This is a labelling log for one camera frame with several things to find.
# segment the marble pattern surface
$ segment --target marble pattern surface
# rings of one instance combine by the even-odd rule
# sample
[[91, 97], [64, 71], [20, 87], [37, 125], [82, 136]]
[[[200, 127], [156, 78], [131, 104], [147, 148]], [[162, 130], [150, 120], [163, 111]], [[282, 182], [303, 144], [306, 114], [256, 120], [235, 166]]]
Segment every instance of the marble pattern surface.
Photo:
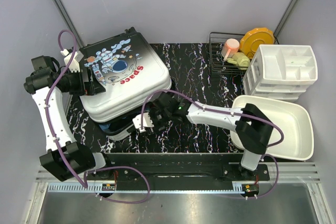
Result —
[[[243, 93], [242, 76], [209, 76], [208, 44], [152, 44], [169, 69], [177, 91], [195, 101], [215, 106], [232, 106]], [[67, 114], [77, 141], [93, 152], [106, 153], [228, 153], [238, 152], [228, 130], [209, 125], [173, 124], [159, 134], [133, 133], [114, 142], [92, 122], [78, 97], [73, 97]]]

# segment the gray wall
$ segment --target gray wall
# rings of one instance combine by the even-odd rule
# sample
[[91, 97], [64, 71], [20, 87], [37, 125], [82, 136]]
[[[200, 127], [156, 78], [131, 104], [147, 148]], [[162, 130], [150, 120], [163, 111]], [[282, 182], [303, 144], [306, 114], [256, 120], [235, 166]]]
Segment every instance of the gray wall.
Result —
[[134, 26], [148, 42], [207, 42], [212, 31], [275, 29], [290, 0], [62, 0], [85, 43]]
[[39, 168], [38, 157], [45, 153], [40, 115], [23, 83], [33, 71], [31, 58], [60, 59], [57, 35], [66, 26], [52, 0], [0, 3], [0, 222], [18, 224]]
[[311, 45], [318, 81], [300, 96], [312, 119], [316, 162], [330, 208], [336, 209], [336, 0], [300, 0], [279, 36], [282, 44]]

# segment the metallic floor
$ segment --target metallic floor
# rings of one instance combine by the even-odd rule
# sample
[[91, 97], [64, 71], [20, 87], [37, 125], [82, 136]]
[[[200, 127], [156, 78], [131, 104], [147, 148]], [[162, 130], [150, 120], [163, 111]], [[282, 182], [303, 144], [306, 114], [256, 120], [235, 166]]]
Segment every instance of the metallic floor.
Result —
[[[269, 189], [261, 185], [261, 192]], [[139, 200], [142, 195], [113, 195]], [[305, 185], [280, 184], [258, 200], [226, 199], [211, 194], [157, 194], [139, 205], [99, 201], [83, 193], [47, 193], [39, 224], [111, 223], [318, 223]]]

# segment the blue circle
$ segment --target blue circle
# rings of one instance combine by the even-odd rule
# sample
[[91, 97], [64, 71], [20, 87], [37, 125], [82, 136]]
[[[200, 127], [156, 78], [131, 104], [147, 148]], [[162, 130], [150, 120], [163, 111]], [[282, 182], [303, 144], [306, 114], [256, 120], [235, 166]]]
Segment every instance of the blue circle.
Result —
[[117, 61], [113, 66], [112, 66], [112, 70], [115, 73], [120, 73], [125, 71], [127, 68], [127, 62], [123, 61], [123, 60], [119, 60]]

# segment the yellow plate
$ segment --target yellow plate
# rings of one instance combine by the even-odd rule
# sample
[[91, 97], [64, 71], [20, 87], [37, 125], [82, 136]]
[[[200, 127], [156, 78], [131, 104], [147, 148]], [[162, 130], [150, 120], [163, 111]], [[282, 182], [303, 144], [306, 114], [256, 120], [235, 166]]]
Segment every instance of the yellow plate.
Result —
[[273, 32], [266, 27], [248, 31], [240, 40], [239, 50], [252, 59], [260, 44], [274, 44]]

